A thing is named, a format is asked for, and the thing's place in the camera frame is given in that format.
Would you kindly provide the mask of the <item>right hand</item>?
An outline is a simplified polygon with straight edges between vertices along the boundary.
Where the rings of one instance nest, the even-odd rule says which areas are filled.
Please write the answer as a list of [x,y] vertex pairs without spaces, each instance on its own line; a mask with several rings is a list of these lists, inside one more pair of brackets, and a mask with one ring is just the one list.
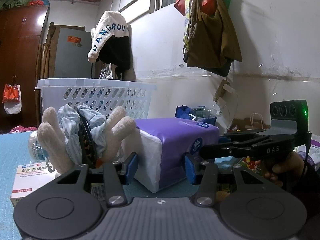
[[255,161],[255,165],[260,166],[261,174],[265,179],[279,187],[293,180],[297,180],[308,170],[304,160],[295,151],[291,152],[289,158],[282,164],[276,164],[270,167],[259,160]]

